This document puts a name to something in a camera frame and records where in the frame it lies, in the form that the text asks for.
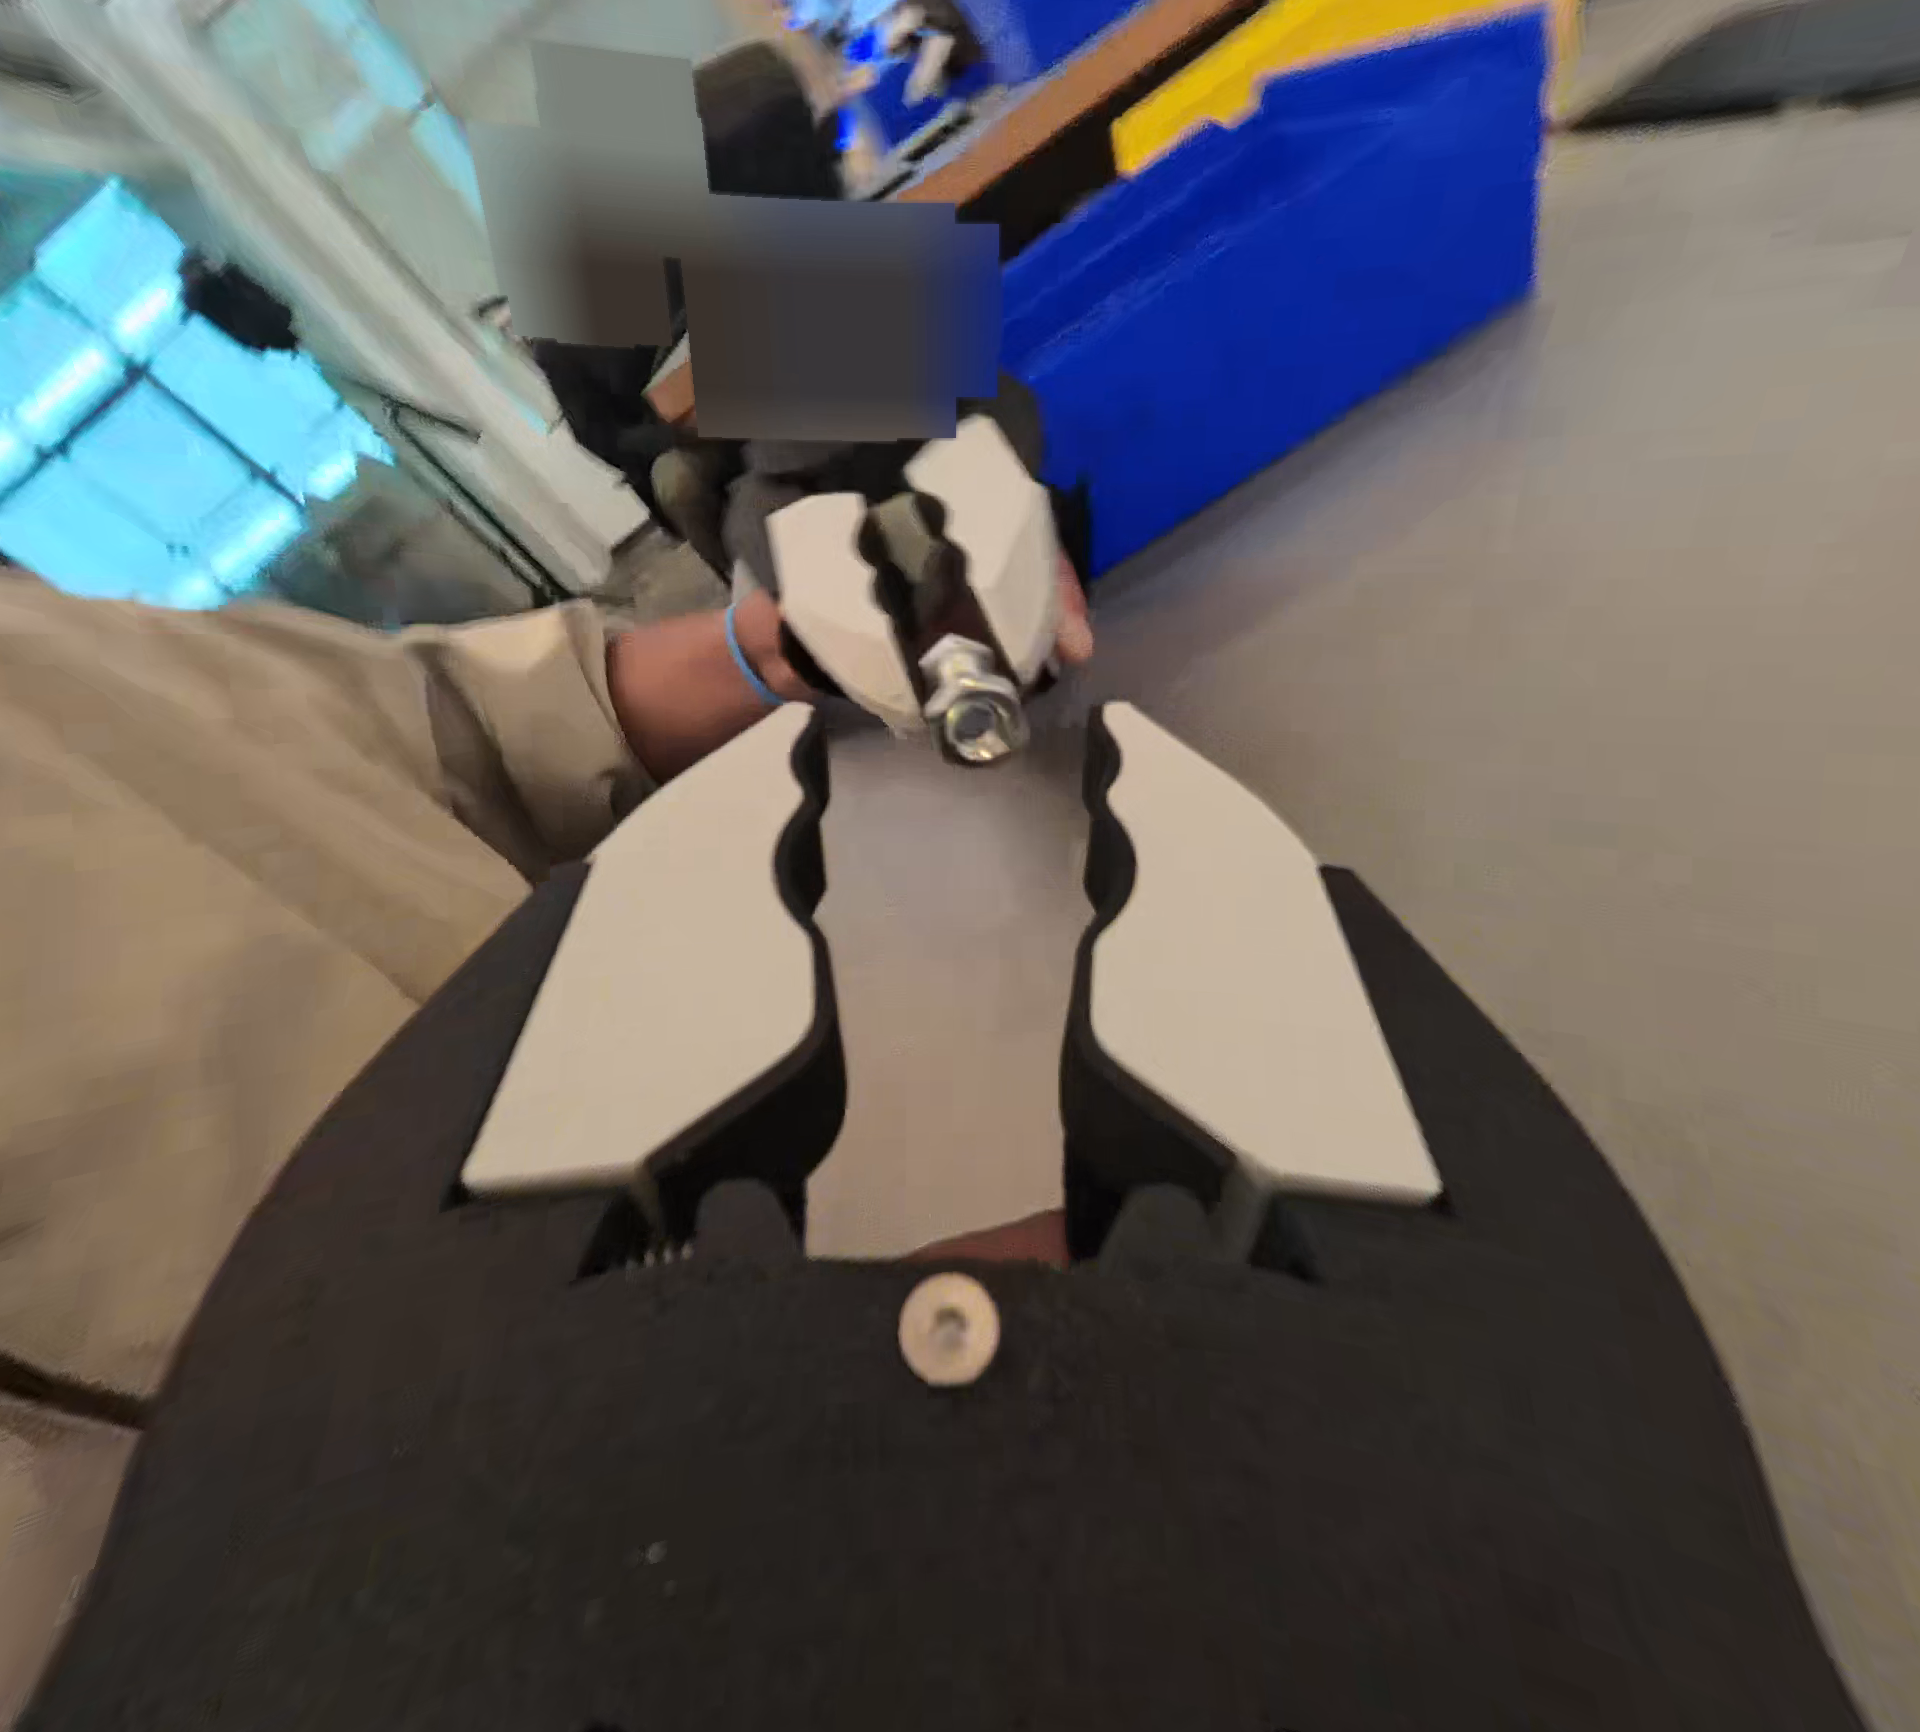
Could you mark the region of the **blue divided plastic bin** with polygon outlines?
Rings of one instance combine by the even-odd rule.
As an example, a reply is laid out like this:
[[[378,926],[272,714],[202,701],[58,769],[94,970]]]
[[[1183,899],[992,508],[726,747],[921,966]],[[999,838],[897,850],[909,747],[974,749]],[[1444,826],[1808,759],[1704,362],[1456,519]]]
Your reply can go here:
[[[1001,269],[1001,362],[1103,573],[1535,280],[1543,5],[1288,70]]]

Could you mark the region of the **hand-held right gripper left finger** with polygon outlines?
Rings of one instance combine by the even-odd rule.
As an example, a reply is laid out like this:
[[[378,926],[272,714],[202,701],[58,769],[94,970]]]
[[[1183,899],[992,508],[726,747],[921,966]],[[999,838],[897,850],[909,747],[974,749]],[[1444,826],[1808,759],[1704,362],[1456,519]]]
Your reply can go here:
[[[462,1200],[608,1193],[646,1248],[710,1192],[795,1240],[848,1115],[827,942],[827,738],[789,704],[661,784],[585,875],[457,1173]]]

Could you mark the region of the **person's left hand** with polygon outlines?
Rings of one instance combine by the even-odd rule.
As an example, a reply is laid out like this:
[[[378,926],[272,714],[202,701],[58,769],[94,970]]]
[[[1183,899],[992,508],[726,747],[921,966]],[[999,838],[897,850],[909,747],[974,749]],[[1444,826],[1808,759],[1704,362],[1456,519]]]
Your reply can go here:
[[[737,614],[739,637],[764,677],[782,692],[786,704],[854,704],[851,694],[787,629],[779,603],[770,592],[745,588],[735,592],[729,603],[734,599],[743,602]],[[1064,665],[1080,665],[1091,657],[1088,594],[1067,558],[1059,558],[1058,563],[1052,657]]]

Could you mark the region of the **silver hex bolt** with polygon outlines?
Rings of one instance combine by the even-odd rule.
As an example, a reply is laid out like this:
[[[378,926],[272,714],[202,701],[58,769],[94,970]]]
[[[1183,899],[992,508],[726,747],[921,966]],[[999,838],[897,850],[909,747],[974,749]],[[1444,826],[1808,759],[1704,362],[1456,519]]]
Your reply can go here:
[[[1018,755],[1027,743],[1030,726],[1022,689],[1001,663],[999,672],[1009,682],[1007,692],[1013,692],[1013,698],[962,704],[936,724],[928,724],[924,717],[926,734],[949,763],[963,768],[993,766]]]

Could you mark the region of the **black desk mat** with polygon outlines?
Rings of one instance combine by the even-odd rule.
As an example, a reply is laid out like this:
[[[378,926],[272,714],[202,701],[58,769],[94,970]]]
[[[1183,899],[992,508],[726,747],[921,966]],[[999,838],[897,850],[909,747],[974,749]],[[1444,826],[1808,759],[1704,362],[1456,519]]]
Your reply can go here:
[[[1916,92],[1918,0],[1592,0],[1556,125],[1666,132]]]

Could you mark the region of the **blue wristband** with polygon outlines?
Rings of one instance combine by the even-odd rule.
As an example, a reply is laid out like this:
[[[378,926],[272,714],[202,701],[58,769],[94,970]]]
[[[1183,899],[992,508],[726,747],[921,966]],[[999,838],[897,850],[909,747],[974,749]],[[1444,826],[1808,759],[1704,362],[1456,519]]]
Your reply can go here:
[[[758,670],[749,654],[749,647],[743,644],[742,629],[739,629],[742,606],[743,602],[735,598],[726,606],[726,612],[723,612],[723,636],[726,636],[726,647],[727,647],[732,665],[739,682],[752,689],[752,694],[755,696],[762,707],[778,710],[786,701],[786,698],[778,688],[773,688],[764,677],[764,673]]]

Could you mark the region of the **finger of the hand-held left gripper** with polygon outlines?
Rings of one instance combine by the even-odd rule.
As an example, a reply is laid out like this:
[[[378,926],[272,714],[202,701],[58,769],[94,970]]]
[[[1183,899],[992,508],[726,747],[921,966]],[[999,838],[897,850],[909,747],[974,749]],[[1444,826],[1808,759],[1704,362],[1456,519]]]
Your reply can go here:
[[[984,644],[1015,689],[1038,688],[1055,651],[1062,573],[1044,483],[989,416],[920,447],[906,483],[929,538],[933,633]]]
[[[921,728],[921,698],[860,546],[868,516],[858,493],[809,493],[773,510],[773,595],[786,633],[830,685],[890,734],[909,736]]]

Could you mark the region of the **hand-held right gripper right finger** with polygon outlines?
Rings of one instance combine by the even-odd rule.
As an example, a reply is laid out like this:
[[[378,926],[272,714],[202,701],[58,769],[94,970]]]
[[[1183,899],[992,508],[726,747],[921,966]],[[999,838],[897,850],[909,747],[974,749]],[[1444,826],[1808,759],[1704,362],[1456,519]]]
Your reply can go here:
[[[1071,1257],[1179,1192],[1230,1259],[1307,1265],[1293,1200],[1427,1210],[1444,1178],[1323,867],[1124,700],[1088,717],[1059,1063]]]

